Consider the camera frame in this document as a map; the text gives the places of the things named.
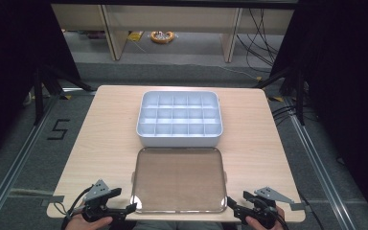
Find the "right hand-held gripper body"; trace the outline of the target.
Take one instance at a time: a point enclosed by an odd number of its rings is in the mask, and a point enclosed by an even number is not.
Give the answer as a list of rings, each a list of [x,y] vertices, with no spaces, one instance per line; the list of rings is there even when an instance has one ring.
[[[246,200],[253,205],[252,208],[244,207],[239,204],[244,208],[246,218],[252,217],[266,229],[273,228],[276,222],[279,222],[284,229],[288,229],[286,221],[277,211],[276,202],[280,201],[290,204],[294,203],[292,199],[280,194],[270,187],[258,189],[252,195],[256,197],[255,201]]]

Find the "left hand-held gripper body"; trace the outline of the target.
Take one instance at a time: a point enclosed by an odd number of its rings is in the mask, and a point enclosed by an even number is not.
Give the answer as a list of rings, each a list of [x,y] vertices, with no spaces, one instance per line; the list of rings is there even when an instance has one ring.
[[[102,179],[99,179],[89,190],[84,198],[82,216],[88,222],[93,222],[105,217],[115,217],[117,209],[108,208],[106,203],[112,197],[107,194],[110,189]]]

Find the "clear plastic box lid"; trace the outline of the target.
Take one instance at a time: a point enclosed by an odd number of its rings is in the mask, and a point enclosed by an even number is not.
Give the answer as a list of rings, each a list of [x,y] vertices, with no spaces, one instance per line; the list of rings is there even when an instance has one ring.
[[[215,148],[144,148],[137,155],[130,201],[139,214],[221,213],[226,176]]]

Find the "white compartment storage box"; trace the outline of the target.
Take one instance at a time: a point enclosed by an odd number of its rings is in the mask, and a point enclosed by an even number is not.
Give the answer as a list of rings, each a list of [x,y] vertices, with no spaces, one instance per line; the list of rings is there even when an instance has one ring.
[[[136,132],[144,147],[215,147],[223,133],[219,97],[212,91],[148,91]]]

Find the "person's left hand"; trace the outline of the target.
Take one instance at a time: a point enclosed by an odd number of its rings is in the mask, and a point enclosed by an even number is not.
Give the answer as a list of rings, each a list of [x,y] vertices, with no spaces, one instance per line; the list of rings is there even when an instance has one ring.
[[[112,217],[100,218],[93,222],[86,221],[81,214],[71,218],[65,227],[65,230],[99,230],[106,227],[113,221]]]

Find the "black tripod stand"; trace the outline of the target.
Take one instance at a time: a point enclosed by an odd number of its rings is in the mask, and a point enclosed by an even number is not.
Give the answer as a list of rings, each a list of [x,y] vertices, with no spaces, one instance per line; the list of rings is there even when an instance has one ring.
[[[79,76],[73,77],[64,71],[50,65],[41,65],[34,72],[34,103],[35,103],[35,120],[37,125],[44,115],[43,106],[43,88],[45,86],[50,96],[61,96],[64,90],[60,86],[58,79],[66,80],[81,88],[86,92],[94,92],[95,88],[81,81]]]
[[[258,82],[255,88],[263,89],[281,78],[285,79],[280,89],[282,95],[289,95],[292,91],[296,92],[296,116],[300,125],[303,126],[305,124],[303,116],[304,76],[301,70],[296,67],[287,67],[267,80]]]

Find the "black curtain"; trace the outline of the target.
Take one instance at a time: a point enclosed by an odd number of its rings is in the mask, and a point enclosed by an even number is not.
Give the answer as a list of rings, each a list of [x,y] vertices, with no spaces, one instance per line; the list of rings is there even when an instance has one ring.
[[[368,0],[297,0],[274,71],[300,53],[316,112],[368,202]]]
[[[38,70],[80,77],[50,0],[0,0],[0,144]]]

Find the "yellow object on shelf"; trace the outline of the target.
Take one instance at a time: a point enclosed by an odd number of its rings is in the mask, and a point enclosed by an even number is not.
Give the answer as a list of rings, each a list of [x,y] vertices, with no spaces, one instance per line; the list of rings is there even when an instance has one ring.
[[[130,41],[139,41],[143,35],[143,31],[135,31],[135,32],[130,32],[127,39]]]

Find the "light wooden shelf unit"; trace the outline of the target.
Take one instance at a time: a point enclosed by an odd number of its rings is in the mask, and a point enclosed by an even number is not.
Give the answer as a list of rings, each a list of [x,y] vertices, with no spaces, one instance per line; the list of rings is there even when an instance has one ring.
[[[130,31],[173,31],[220,35],[224,60],[232,60],[237,34],[283,35],[292,10],[117,6],[54,3],[62,29],[103,31],[111,58],[121,58]]]

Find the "aluminium floor rail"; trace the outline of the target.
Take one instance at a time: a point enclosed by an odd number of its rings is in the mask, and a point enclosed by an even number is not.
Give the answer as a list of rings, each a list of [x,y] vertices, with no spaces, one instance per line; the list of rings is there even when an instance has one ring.
[[[23,109],[0,148],[0,230],[58,230],[46,209],[94,95],[77,89],[46,100],[43,118]]]
[[[357,230],[346,205],[307,132],[306,126],[302,123],[303,115],[297,115],[296,112],[290,112],[290,118],[341,229]]]

